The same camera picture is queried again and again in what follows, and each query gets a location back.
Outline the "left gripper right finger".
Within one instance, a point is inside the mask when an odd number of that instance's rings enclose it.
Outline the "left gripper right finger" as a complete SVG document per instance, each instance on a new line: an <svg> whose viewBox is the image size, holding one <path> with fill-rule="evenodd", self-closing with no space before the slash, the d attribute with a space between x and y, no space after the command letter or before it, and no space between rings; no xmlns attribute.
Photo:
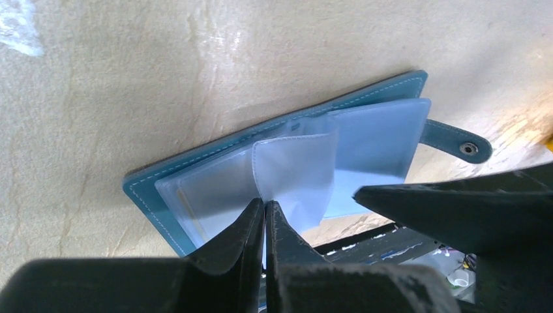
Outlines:
<svg viewBox="0 0 553 313"><path fill-rule="evenodd" d="M422 265L335 264L265 206L268 312L460 312L437 271Z"/></svg>

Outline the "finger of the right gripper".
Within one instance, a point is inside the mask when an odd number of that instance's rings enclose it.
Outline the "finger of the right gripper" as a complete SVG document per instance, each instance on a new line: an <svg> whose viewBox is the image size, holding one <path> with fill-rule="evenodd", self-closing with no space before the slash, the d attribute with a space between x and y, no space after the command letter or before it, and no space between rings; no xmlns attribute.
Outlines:
<svg viewBox="0 0 553 313"><path fill-rule="evenodd" d="M441 183L364 186L355 201L477 258L489 312L552 311L552 165Z"/></svg>

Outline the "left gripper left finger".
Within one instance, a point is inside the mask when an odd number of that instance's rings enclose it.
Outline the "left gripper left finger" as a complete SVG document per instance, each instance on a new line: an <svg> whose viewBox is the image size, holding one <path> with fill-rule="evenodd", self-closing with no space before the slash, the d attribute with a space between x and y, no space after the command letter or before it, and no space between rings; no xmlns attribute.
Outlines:
<svg viewBox="0 0 553 313"><path fill-rule="evenodd" d="M253 199L184 258L42 259L1 290L2 312L256 312L265 213Z"/></svg>

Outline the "blue card holder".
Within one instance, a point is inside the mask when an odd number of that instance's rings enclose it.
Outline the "blue card holder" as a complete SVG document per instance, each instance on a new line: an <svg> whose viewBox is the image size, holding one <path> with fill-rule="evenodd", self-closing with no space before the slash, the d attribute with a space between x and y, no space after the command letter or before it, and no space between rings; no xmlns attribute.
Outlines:
<svg viewBox="0 0 553 313"><path fill-rule="evenodd" d="M492 155L484 137L428 118L427 77L406 72L245 128L129 174L123 191L179 256L254 198L277 201L299 233L364 213L353 194L402 184L418 145L470 164Z"/></svg>

